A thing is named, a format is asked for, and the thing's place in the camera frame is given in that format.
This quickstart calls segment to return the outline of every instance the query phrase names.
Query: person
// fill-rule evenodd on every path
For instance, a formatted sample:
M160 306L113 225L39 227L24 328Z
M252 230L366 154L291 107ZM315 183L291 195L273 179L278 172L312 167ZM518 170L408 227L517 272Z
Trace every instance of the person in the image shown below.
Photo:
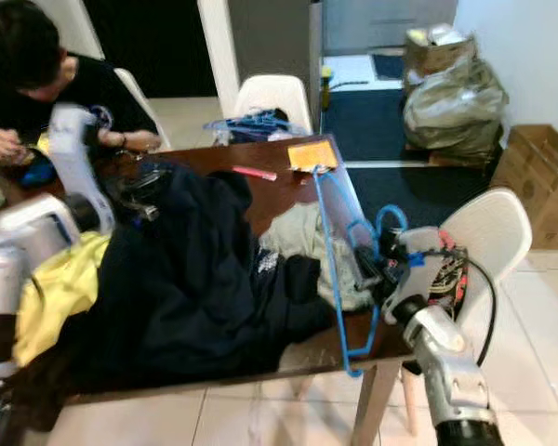
M29 0L0 2L0 163L19 164L56 102L96 114L104 148L155 150L153 120L105 61L69 53L50 18Z

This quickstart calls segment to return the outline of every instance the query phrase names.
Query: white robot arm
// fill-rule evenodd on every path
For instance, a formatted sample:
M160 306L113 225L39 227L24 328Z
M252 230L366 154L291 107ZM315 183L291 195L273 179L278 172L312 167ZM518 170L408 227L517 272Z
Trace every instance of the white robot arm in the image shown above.
M428 306L443 265L437 228L408 230L398 243L414 257L395 292L381 302L385 320L404 329L405 343L425 375L432 424L440 446L500 446L485 378L472 344L445 311Z
M77 243L82 232L113 230L113 210L86 156L97 135L95 124L96 118L80 107L56 106L49 127L49 158L66 196L59 200L44 194L0 213L0 333L11 337L7 344L14 344L13 321L32 271ZM0 386L17 370L5 353L0 352Z

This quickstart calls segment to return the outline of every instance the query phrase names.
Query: door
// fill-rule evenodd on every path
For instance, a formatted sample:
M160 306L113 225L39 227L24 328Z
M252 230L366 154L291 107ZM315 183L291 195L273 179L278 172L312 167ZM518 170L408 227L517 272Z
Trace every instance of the door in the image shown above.
M196 0L85 0L105 58L147 98L216 96Z
M453 23L457 0L325 0L325 53L402 46L409 28Z

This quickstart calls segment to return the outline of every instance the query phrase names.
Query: person's hand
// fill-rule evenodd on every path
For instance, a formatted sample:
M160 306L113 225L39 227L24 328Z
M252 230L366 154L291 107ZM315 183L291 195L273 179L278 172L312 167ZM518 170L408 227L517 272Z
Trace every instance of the person's hand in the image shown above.
M126 136L124 147L129 151L154 151L161 146L161 138L147 130L124 133L124 135Z
M111 132L107 128L100 128L97 133L97 139L100 144L106 147L122 148L122 144L124 143L124 135L118 132Z
M0 128L0 163L20 164L27 157L27 150L20 145L16 130Z

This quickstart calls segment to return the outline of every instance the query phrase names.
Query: white tile floor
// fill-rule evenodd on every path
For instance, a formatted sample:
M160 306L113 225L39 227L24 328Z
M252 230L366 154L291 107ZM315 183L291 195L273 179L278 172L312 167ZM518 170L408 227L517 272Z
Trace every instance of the white tile floor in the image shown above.
M327 58L335 83L351 89L399 88L377 81L368 56ZM203 122L220 118L215 98L154 99L179 148L206 145ZM468 323L470 333L484 324ZM507 445L558 446L558 251L532 252L501 285L498 323L484 364L491 400ZM66 408L49 446L343 445L348 444L361 380L318 375L302 400L287 381L212 387L207 391ZM376 445L434 445L421 378L418 435L406 429L403 391L395 386Z
M213 132L203 129L203 124L223 117L218 98L157 98L149 102L174 150L213 144Z

